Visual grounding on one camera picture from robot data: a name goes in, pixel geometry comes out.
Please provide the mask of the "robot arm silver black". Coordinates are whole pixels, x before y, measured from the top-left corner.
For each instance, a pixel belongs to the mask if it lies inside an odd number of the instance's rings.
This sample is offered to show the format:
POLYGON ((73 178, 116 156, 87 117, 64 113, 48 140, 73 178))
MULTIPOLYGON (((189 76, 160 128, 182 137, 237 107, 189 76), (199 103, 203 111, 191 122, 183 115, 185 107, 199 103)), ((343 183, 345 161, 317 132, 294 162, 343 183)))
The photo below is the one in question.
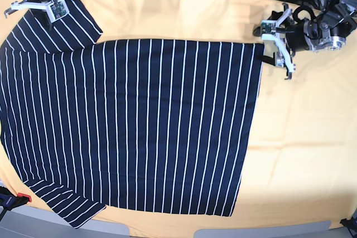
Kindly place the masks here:
POLYGON ((285 68, 290 80, 296 71, 292 59, 297 52, 339 50, 355 30, 356 0, 326 0, 324 10, 318 15, 306 5, 291 9, 283 3, 282 12, 273 11, 253 31, 262 41, 272 41, 276 50, 272 57, 260 55, 255 59, 285 68))

